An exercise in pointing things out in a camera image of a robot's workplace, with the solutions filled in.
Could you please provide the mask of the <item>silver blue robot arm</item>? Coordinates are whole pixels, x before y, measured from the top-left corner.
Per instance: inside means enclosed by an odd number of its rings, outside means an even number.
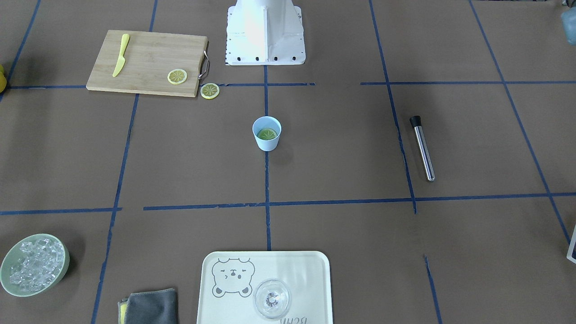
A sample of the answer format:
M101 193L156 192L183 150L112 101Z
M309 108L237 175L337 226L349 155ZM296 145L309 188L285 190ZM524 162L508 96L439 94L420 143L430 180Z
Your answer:
M564 35L571 46L576 45L576 7L572 6L560 15Z

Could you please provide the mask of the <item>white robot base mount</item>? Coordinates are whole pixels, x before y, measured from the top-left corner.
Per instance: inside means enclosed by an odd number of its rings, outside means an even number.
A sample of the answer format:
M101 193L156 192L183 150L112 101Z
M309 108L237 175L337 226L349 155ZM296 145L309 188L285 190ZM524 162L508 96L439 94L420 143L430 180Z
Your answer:
M305 63L302 12L291 0L238 0L228 7L227 19L229 66Z

